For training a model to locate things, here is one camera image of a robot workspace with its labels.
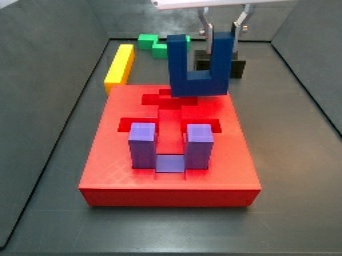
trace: building block structure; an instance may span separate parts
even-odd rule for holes
[[[168,74],[172,97],[227,94],[234,36],[214,33],[210,70],[187,71],[186,35],[167,36]]]
[[[214,145],[210,124],[189,124],[186,136],[186,169],[209,169],[209,160]]]
[[[132,123],[155,124],[156,151],[163,152],[156,168],[132,168]],[[211,126],[215,143],[206,170],[182,166],[190,124]],[[115,86],[79,190],[91,206],[249,206],[261,183],[230,95],[171,98],[170,86]]]
[[[107,95],[116,85],[126,85],[134,64],[135,52],[132,44],[122,44],[116,51],[114,61],[104,79]]]
[[[156,173],[183,173],[184,171],[184,155],[156,156]]]
[[[191,37],[186,36],[187,51],[190,51]],[[155,34],[140,34],[138,38],[138,48],[140,50],[152,50],[152,57],[156,59],[167,59],[167,44],[159,42]]]
[[[154,123],[132,123],[128,144],[132,156],[132,168],[155,168],[156,145]]]
[[[152,50],[152,46],[158,43],[158,35],[140,34],[138,38],[138,49]]]
[[[152,46],[152,57],[156,59],[167,59],[167,45],[154,44]]]

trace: blue block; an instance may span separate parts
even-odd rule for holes
[[[156,143],[155,124],[132,123],[128,144],[134,169],[155,169]]]
[[[234,36],[214,33],[210,70],[187,72],[186,35],[167,36],[172,97],[225,95],[229,91]]]
[[[186,139],[186,169],[207,169],[214,136],[210,124],[189,124]]]
[[[184,155],[158,155],[156,168],[158,173],[182,173],[186,171]]]

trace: red raised block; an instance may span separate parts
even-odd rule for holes
[[[168,88],[112,88],[79,184],[88,204],[249,206],[261,192],[261,183],[230,96],[171,99]],[[209,170],[155,173],[154,169],[132,169],[127,120],[156,123],[159,150],[171,155],[183,154],[186,124],[211,124]]]

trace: gray table surface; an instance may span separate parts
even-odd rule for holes
[[[205,47],[201,42],[193,46]],[[230,86],[263,185],[253,206],[87,206],[76,187],[106,103],[103,79],[116,49],[118,41],[112,41],[3,253],[341,253],[341,137],[266,43],[241,44],[247,66],[243,78]],[[167,61],[136,51],[130,83],[163,84],[167,80]]]

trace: green block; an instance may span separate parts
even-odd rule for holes
[[[186,36],[187,38],[187,51],[190,51],[190,46],[191,46],[191,37]]]
[[[154,34],[140,34],[138,38],[138,49],[151,50],[154,44],[158,43],[158,35]]]
[[[154,44],[152,56],[156,59],[167,59],[167,44]]]

